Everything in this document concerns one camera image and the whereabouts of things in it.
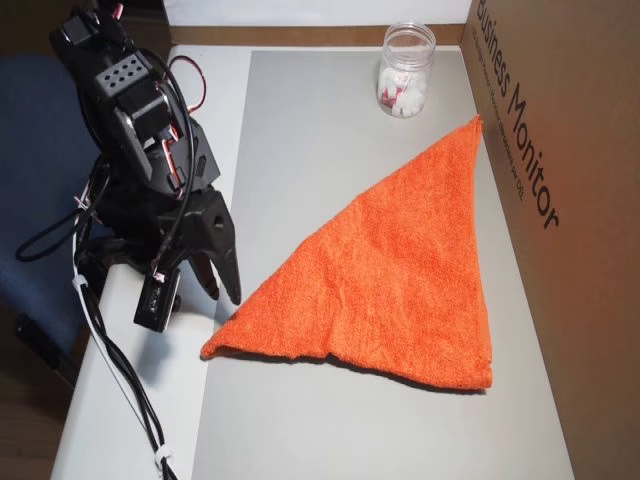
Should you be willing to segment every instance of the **white cable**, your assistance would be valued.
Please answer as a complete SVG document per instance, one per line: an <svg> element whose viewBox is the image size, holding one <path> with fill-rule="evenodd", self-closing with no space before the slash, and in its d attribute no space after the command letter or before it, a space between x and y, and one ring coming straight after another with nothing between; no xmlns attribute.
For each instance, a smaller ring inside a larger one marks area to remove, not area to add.
<svg viewBox="0 0 640 480"><path fill-rule="evenodd" d="M82 196L80 197L80 200L82 202L86 202L86 197L87 197L88 191L89 191L89 184L87 183L87 185L84 187L84 191L82 192ZM78 224L78 218L79 218L79 215L76 215L76 219L74 221L74 226ZM129 394L129 388L125 386L124 379L122 378L121 374L118 372L116 366L113 364L113 361L109 357L109 354L107 353L107 349L104 346L104 343L102 342L102 339L100 339L100 337L98 336L98 332L96 332L95 327L93 326L93 323L91 322L91 317L89 315L89 309L87 308L87 304L84 301L84 296L82 295L82 291L80 289L81 285L80 285L80 278L79 278L79 275L78 275L78 267L76 267L76 262L75 262L75 258L76 258L76 236L77 236L77 234L74 233L73 237L71 237L71 255L72 255L71 256L71 263L73 264L73 275L74 275L73 282L74 282L74 287L76 287L76 290L78 291L78 298L80 298L80 304L82 305L82 311L84 312L84 318L87 321L87 325L89 325L89 330L91 331L91 337L93 338L93 341L95 342L96 346L98 347L98 350L100 351L100 354L102 355L102 358L103 358L104 362L107 364L107 367L109 367L109 370L111 371L111 375L113 375L113 378L115 379L116 383L120 387L120 390L122 391L122 394L124 395L124 397L127 399L127 402L129 402L129 406L133 410L133 413L135 413L136 417L138 418L138 422L140 423L140 426L142 427L142 429L144 430L144 432L146 434L144 421L142 420L142 414L140 413L140 410L138 409L135 401L133 400L133 398Z"/></svg>
<svg viewBox="0 0 640 480"><path fill-rule="evenodd" d="M89 191L89 184L87 183L87 185L84 187L84 191L82 192L82 196L80 197L81 202L86 202L88 191ZM78 219L79 219L79 215L76 215L74 226L78 224ZM91 322L89 309L87 308L87 304L84 300L84 295L82 295L82 286L88 285L87 279L84 277L84 275L80 275L78 273L78 267L76 267L76 262L75 262L76 237L77 237L77 233L74 233L73 237L71 237L71 263L72 263L73 275L74 275L72 282L73 282L74 288L78 292L78 298L80 299L80 304L82 305L84 318L87 321L87 325L89 325L89 330L91 331L91 337L93 338L93 341L95 342L96 347L98 347L98 351L102 355L102 359L107 364L107 367L109 367L109 370L111 371L111 375L113 375L113 378L115 379L116 383L120 387L120 391L122 392L124 397L127 399L127 402L131 407L131 410L133 410L133 413L135 413L138 419L138 423L140 424L140 426L142 427L142 430L146 435L147 431L144 425L144 420L142 419L142 414L140 413L140 410L136 402L134 401L134 399L131 397L129 393L129 387L125 385L125 380L123 379L122 374L120 374L117 367L113 364L113 361L111 360L111 357L109 357L109 354L107 353L107 349L104 346L102 339L98 335L98 332L96 332L95 327ZM173 457L173 451L166 444L161 445L160 448L158 448L158 450L155 451L155 462L158 470L160 471L162 470L161 462L163 459L166 458L167 465L174 471L174 474L175 474L175 470L173 469L173 464L172 464L173 462L170 463L172 457Z"/></svg>

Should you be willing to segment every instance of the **cardboard box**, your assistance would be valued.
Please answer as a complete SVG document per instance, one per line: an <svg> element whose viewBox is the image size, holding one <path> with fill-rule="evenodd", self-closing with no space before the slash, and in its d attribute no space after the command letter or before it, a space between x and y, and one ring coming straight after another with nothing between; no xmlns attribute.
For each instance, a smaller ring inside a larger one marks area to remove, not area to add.
<svg viewBox="0 0 640 480"><path fill-rule="evenodd" d="M474 0L461 44L577 479L640 478L639 15Z"/></svg>

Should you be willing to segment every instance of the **white cotton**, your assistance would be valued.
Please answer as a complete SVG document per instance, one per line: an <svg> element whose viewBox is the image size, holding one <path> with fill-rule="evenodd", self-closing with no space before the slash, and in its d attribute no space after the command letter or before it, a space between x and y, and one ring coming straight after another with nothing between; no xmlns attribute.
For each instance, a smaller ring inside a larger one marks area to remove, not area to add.
<svg viewBox="0 0 640 480"><path fill-rule="evenodd" d="M420 112L427 90L427 73L401 72L391 67L380 70L378 101L391 108L394 117L410 117Z"/></svg>
<svg viewBox="0 0 640 480"><path fill-rule="evenodd" d="M417 88L409 88L400 93L391 108L391 115L395 117L410 117L417 114L424 105L425 96Z"/></svg>

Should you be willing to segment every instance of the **black cable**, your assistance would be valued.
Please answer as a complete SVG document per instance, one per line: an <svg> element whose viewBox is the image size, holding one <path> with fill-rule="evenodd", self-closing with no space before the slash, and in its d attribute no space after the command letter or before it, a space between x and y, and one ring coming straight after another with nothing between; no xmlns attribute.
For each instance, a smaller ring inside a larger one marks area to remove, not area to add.
<svg viewBox="0 0 640 480"><path fill-rule="evenodd" d="M193 180L194 180L195 171L196 171L196 157L195 157L195 151L194 151L193 128L191 127L189 109L187 107L187 103L184 99L184 96L182 95L182 91L178 86L178 82L176 81L175 76L171 72L171 69L166 64L166 62L162 59L162 57L160 57L160 55L158 55L152 50L149 50L148 48L140 48L140 52L142 52L142 54L146 56L151 57L164 71L166 76L169 77L169 80L171 81L171 86L173 87L173 90L176 93L176 96L178 97L178 103L180 105L180 110L182 111L182 116L184 117L185 130L187 135L187 145L188 145L187 156L189 157L189 172L187 174L187 183L185 186L185 192L182 196L182 202L180 204L180 209L178 210L178 215L176 216L176 219L173 222L173 225L171 226L169 233L162 241L162 244L160 245L160 248L158 250L158 255L156 256L156 262L159 263L160 257L162 257L162 254L165 252L165 250L169 248L169 245L171 244L171 241L173 240L173 237L175 236L176 231L178 230L178 226L180 225L180 222L182 221L182 218L184 217L184 214L187 210L187 204L189 203L189 195L191 195L191 189L193 188Z"/></svg>
<svg viewBox="0 0 640 480"><path fill-rule="evenodd" d="M81 286L81 295L83 296L84 301L87 304L89 321L91 321L91 323L93 324L96 333L104 344L109 358L125 378L125 380L129 384L129 387L131 388L131 391L136 397L149 443L151 444L153 451L156 452L159 446L164 445L164 432L162 431L162 425L160 424L158 416L156 415L156 412L151 405L149 397L147 396L144 387L140 382L140 378L136 374L133 366L124 355L122 350L120 350L120 348L107 335L104 319L102 318L102 314L100 313L98 301L93 296L91 290L87 285ZM171 467L169 467L166 458L162 459L160 465L162 469L163 479L177 480L175 472L171 469Z"/></svg>
<svg viewBox="0 0 640 480"><path fill-rule="evenodd" d="M68 215L64 216L63 218L61 218L60 220L56 221L52 225L49 225L47 228L45 228L41 232L37 233L33 237L29 238L26 242L24 242L22 245L20 245L16 249L16 260L18 260L20 262L33 262L35 260L40 260L41 258L44 258L44 257L46 257L48 255L51 255L58 248L60 248L64 244L64 242L66 242L68 239L73 237L73 235L75 235L82 228L84 228L86 226L87 222L91 219L91 215L93 214L93 212L95 211L96 207L98 206L98 203L100 203L100 200L102 199L104 193L107 191L107 187L109 186L110 178L111 177L109 175L107 175L105 177L105 180L104 180L104 183L103 183L102 187L100 188L100 190L96 194L96 197L91 202L91 205L89 205L89 207L86 210L82 210L80 208L76 208L75 210L73 210ZM80 214L80 217L78 219L78 223L76 225L74 225L71 230L69 230L67 233L65 233L58 241L56 241L52 245L48 246L47 248L45 248L43 250L40 250L37 253L32 253L31 255L25 255L24 254L24 251L27 250L29 247L31 247L38 240L40 240L41 238L46 237L47 235L49 235L54 230L57 230L62 225L67 223L69 220L73 220L78 214Z"/></svg>

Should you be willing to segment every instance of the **gray mat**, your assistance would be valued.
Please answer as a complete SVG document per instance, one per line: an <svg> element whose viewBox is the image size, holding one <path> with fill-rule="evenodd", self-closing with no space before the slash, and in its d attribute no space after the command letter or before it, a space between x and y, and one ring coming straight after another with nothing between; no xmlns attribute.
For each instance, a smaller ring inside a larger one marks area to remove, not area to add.
<svg viewBox="0 0 640 480"><path fill-rule="evenodd" d="M245 299L353 197L475 114L459 52L437 52L425 109L408 120L376 104L378 58L253 53L232 206ZM487 394L218 358L193 478L572 478L484 148L476 222L495 349ZM217 319L234 308L223 298Z"/></svg>

